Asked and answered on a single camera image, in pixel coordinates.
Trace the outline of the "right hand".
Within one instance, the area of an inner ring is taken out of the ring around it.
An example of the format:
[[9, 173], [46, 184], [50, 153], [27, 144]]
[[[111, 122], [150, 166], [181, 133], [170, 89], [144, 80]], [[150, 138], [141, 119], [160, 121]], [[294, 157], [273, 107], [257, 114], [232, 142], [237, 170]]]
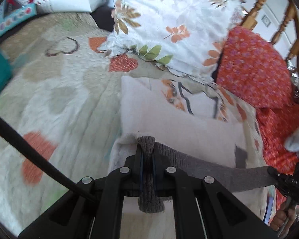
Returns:
[[286, 223], [284, 230], [281, 232], [281, 236], [286, 235], [289, 232], [289, 229], [294, 223], [296, 217], [294, 208], [290, 208], [287, 213], [285, 212], [285, 209], [286, 202], [283, 202], [269, 225], [271, 229], [273, 229], [274, 231], [278, 231], [279, 228], [281, 228], [284, 225], [285, 220], [288, 219], [288, 222]]

